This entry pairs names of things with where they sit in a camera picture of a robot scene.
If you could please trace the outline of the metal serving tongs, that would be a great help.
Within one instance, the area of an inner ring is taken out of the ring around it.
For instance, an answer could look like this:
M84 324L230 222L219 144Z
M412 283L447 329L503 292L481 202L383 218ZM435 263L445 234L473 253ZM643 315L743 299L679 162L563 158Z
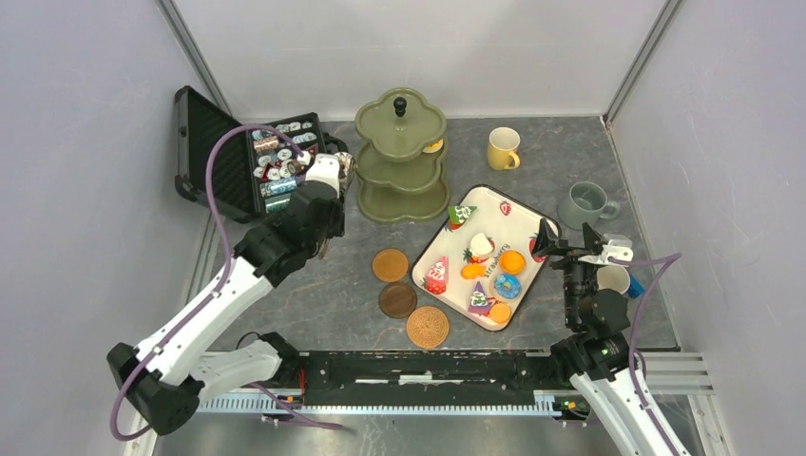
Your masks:
M339 196L341 198L341 202L344 202L346 196L349 192L350 186L352 185L354 178L355 178L355 159L354 157L346 152L346 151L339 151L333 154L333 157L339 162L339 171L338 171L338 184L339 184ZM318 258L323 259L326 257L329 243L333 238L340 238L344 234L344 212L341 212L341 221L338 225L338 229L333 231L332 234L329 234L321 243L318 251Z

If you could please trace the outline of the blue glazed donut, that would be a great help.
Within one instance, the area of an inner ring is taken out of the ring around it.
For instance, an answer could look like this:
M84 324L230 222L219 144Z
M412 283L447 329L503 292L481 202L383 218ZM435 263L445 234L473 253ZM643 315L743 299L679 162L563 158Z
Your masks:
M517 276L502 273L492 280L491 290L498 300L510 302L521 296L523 288Z

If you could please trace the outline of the green triangular cake slice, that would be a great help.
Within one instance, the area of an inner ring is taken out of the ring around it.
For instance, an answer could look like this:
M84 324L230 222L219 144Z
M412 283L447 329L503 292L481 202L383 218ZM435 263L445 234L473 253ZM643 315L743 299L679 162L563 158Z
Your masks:
M451 205L448 207L448 229L455 231L461 228L477 210L474 205Z

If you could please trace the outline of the yellow glazed donut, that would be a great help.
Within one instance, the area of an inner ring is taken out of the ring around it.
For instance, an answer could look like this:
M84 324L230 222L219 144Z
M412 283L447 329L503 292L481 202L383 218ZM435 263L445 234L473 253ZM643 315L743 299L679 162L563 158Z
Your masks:
M434 142L434 143L424 147L422 149L422 152L425 153L425 154L433 154L433 153L440 152L443 147L444 147L444 140L440 139L437 142Z

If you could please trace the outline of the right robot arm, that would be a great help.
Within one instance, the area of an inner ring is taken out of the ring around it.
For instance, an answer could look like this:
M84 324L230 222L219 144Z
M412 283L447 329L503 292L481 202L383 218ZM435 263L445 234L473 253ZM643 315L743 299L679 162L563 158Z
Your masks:
M598 284L604 266L639 265L632 243L601 235L588 223L582 228L584 244L575 247L541 219L531 249L535 256L556 258L550 266L563 274L566 327L572 332L551 346L549 376L584 397L623 455L685 455L687 448L647 386L643 357L624 337L639 320L628 317L623 292Z

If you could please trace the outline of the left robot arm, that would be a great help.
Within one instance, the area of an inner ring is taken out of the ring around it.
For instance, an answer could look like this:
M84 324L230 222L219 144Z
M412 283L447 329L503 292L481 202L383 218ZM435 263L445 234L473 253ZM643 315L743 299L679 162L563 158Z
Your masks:
M302 269L329 238L343 234L343 198L336 178L308 180L280 212L251 228L234 254L193 300L137 346L119 343L106 360L119 387L109 417L113 436L128 402L148 428L167 435L186 423L199 405L230 390L270 381L291 385L298 375L296 350L278 335L205 357L234 320Z

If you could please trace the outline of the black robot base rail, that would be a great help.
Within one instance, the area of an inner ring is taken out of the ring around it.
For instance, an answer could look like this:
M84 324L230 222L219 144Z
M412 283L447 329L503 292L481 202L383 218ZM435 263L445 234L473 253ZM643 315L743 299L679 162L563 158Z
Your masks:
M522 406L570 390L544 352L308 351L261 385L300 388L306 406Z

